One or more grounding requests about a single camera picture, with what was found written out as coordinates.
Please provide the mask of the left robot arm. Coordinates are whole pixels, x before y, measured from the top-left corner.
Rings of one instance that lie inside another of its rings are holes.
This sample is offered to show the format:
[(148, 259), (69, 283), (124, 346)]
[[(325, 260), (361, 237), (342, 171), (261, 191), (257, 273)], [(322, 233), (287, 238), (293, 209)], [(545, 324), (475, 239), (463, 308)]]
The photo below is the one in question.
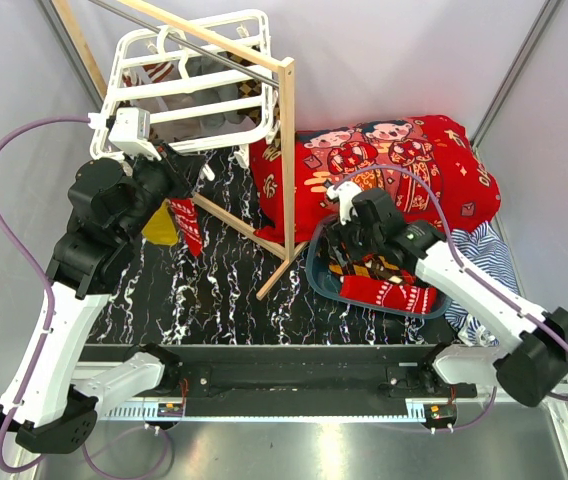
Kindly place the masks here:
[(44, 274), (45, 298), (36, 329), (10, 386), (0, 397), (0, 431), (35, 454), (79, 449), (97, 421), (143, 392), (172, 394), (180, 358), (156, 345), (89, 379), (72, 379), (84, 344), (151, 217), (170, 199), (187, 199), (207, 166), (203, 155), (168, 144), (156, 155), (91, 160), (68, 190), (66, 233)]

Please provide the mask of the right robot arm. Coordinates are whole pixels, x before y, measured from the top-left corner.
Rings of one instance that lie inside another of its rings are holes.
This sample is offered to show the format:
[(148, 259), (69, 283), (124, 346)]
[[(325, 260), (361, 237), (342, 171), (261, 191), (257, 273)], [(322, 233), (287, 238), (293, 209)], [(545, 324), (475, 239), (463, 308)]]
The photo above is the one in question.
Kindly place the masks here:
[(532, 303), (483, 272), (424, 220), (408, 223), (383, 189), (353, 182), (331, 187), (339, 204), (339, 245), (354, 259), (380, 254), (462, 306), (498, 341), (492, 347), (439, 346), (418, 371), (418, 384), (440, 396), (454, 384), (499, 387), (535, 407), (568, 374), (568, 311)]

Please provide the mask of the red patterned sock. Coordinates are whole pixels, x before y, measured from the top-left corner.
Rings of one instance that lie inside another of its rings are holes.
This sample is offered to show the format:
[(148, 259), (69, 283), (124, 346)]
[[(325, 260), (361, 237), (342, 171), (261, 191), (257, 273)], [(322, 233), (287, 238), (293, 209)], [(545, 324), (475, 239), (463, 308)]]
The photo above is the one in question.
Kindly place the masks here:
[(193, 201), (191, 199), (171, 199), (169, 206), (190, 253), (194, 257), (200, 256), (203, 249), (203, 239)]
[(395, 284), (360, 276), (345, 276), (340, 296), (377, 308), (409, 313), (430, 313), (438, 291), (433, 287)]

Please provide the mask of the yellow sock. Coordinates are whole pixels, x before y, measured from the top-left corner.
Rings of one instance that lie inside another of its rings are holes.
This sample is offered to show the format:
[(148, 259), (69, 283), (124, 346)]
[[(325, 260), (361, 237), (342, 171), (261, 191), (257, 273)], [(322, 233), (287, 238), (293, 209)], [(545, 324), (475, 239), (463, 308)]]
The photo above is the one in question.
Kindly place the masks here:
[(158, 246), (174, 246), (179, 241), (169, 204), (164, 201), (142, 230), (147, 242)]

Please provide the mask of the white plastic clip hanger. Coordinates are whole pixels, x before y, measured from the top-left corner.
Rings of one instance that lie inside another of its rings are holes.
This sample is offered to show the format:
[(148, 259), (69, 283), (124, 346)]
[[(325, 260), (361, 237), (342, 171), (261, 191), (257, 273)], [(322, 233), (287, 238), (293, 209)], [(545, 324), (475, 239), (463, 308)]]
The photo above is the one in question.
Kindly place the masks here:
[(243, 10), (124, 34), (114, 51), (106, 94), (89, 116), (93, 159), (156, 159), (152, 134), (181, 155), (271, 144), (281, 130), (278, 63), (269, 23)]

